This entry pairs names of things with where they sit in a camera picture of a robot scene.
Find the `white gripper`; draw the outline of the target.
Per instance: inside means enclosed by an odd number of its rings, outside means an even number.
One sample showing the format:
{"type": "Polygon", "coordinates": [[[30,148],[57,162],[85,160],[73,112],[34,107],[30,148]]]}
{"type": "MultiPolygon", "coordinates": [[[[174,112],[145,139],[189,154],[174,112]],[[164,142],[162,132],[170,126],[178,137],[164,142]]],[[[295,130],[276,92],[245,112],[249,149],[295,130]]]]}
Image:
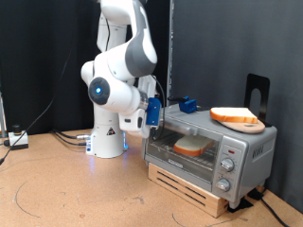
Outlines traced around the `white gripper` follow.
{"type": "Polygon", "coordinates": [[[141,138],[150,136],[151,128],[159,127],[159,99],[155,97],[156,77],[146,76],[132,87],[134,107],[130,113],[119,113],[119,127],[129,134],[141,138]]]}

